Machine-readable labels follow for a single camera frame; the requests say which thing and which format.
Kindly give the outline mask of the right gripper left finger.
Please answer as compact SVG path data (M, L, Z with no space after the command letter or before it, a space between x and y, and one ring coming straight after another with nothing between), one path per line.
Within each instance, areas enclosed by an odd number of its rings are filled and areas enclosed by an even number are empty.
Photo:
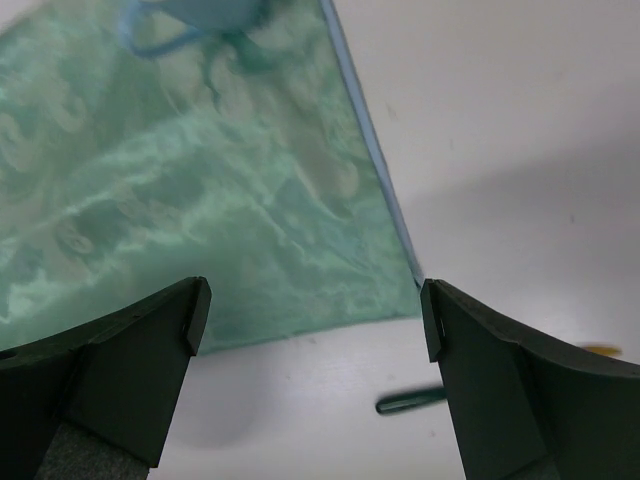
M211 289L183 279L128 307L1 353L1 467L37 470L52 448L95 466L100 446L158 466Z

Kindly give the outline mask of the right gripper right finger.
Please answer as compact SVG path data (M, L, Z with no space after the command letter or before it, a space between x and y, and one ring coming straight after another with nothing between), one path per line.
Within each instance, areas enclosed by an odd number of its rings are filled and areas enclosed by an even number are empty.
M467 475L636 475L639 367L513 320L442 280L421 290Z

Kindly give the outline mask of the teal satin placemat cloth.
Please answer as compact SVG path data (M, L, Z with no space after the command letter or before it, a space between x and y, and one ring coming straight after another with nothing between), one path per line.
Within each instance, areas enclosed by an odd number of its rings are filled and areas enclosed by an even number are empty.
M1 345L186 277L206 352L414 317L420 267L333 5L144 58L184 25L47 1L1 31Z

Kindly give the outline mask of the light blue mug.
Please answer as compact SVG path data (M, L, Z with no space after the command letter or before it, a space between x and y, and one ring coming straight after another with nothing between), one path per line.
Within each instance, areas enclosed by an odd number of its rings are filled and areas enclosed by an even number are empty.
M152 59L170 54L209 34L235 34L256 25L268 10L268 1L195 0L128 1L118 21L121 42L134 55ZM137 44L137 27L154 14L164 14L185 25L183 32L150 46Z

